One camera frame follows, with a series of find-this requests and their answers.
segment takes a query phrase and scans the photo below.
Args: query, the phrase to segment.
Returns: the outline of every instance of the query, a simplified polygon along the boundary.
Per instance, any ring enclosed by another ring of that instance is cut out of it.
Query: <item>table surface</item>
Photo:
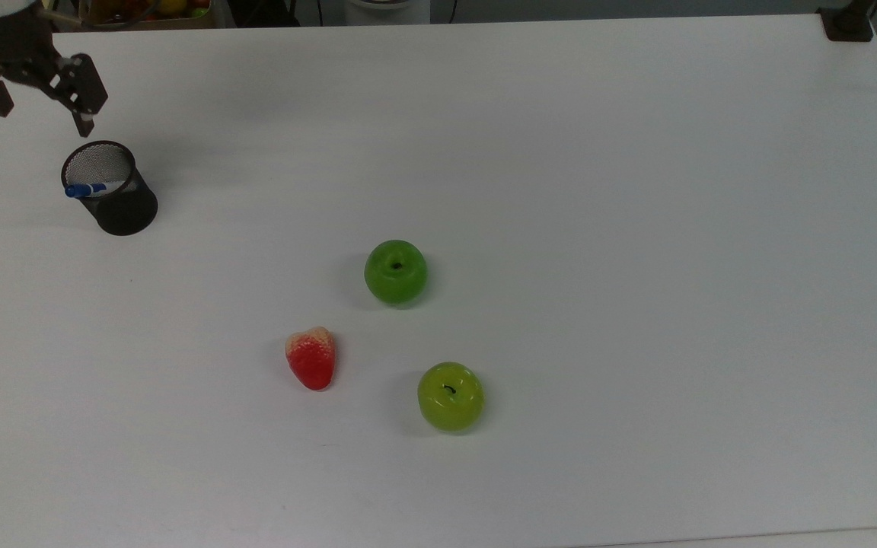
[[[768,537],[717,538],[660,542],[657,548],[877,548],[877,530],[774,534]]]
[[[556,547],[877,527],[877,41],[817,15],[56,36],[161,203],[0,120],[0,546]],[[394,310],[379,242],[432,278]],[[335,381],[285,338],[323,325]],[[466,435],[418,413],[469,365]]]

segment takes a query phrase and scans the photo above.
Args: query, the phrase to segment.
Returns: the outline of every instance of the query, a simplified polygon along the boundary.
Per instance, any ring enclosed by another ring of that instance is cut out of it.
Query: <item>blue marker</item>
[[[67,184],[66,195],[70,198],[85,198],[87,196],[105,194],[108,190],[115,190],[118,186],[120,186],[118,183]]]

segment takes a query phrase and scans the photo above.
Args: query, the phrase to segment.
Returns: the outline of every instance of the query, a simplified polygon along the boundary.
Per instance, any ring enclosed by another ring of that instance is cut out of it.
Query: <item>mesh cup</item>
[[[62,169],[63,188],[73,183],[104,183],[115,190],[77,198],[105,232],[126,236],[142,231],[158,212],[158,199],[137,173],[133,154],[110,140],[90,142],[73,151]]]

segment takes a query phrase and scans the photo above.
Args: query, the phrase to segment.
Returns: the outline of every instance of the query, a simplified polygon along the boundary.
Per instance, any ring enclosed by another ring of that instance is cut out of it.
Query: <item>red strawberry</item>
[[[286,340],[286,361],[303,386],[323,390],[333,378],[337,351],[333,336],[326,327],[314,327],[303,333],[293,333]]]

